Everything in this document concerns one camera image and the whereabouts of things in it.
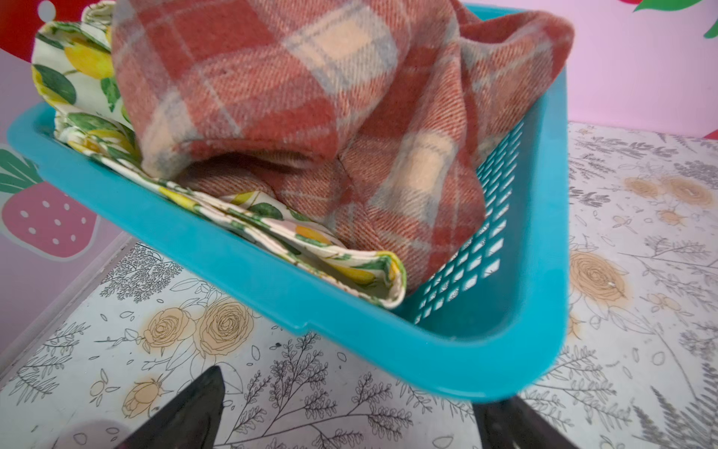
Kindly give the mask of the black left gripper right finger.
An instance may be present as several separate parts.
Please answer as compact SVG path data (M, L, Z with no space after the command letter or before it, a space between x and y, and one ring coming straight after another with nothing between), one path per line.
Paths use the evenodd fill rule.
M483 449L577 449L518 396L472 408Z

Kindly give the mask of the red plaid skirt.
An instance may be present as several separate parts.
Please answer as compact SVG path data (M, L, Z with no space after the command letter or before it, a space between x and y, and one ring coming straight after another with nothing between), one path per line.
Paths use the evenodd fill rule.
M477 168L574 37L458 1L120 1L111 56L148 175L265 192L415 289L482 227Z

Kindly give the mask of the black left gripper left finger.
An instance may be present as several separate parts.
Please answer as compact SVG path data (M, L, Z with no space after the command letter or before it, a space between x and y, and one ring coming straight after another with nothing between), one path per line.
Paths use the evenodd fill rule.
M224 395L222 371L212 366L116 448L212 448L224 411Z

